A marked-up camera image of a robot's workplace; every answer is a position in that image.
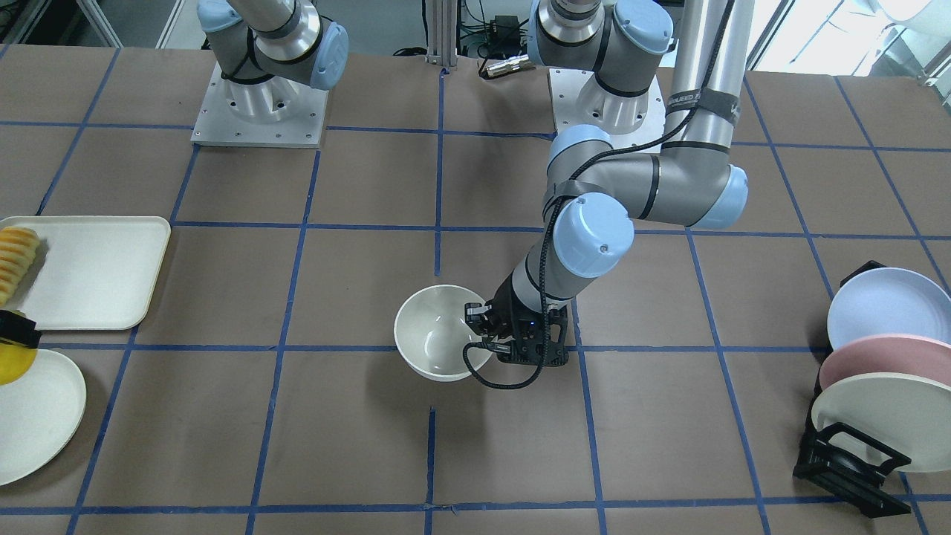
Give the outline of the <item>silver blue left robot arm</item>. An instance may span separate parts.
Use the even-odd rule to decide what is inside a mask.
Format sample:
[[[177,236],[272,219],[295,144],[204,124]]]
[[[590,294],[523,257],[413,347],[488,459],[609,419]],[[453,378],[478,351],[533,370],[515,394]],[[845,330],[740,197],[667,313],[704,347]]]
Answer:
[[[530,60],[591,72],[593,112],[649,97],[671,50],[675,74],[658,138],[622,146],[605,120],[558,133],[546,169],[545,233],[495,297],[466,305],[479,337],[466,350],[516,365],[564,365],[564,339],[551,329],[566,331],[568,302],[628,253],[636,220],[726,228],[739,219],[750,188],[730,146],[753,11],[751,1],[687,1],[675,22],[655,1],[533,3]]]

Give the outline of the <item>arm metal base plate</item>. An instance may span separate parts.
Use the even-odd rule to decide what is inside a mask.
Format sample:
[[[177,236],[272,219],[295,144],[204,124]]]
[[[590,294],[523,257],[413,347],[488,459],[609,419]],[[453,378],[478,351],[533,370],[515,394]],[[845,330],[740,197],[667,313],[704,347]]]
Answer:
[[[598,84],[594,72],[549,70],[551,108],[556,122],[553,153],[597,140],[611,149],[635,148],[663,134],[666,109],[656,80],[639,96],[617,96]]]
[[[318,149],[329,92],[283,78],[242,85],[215,65],[190,137],[214,148]]]

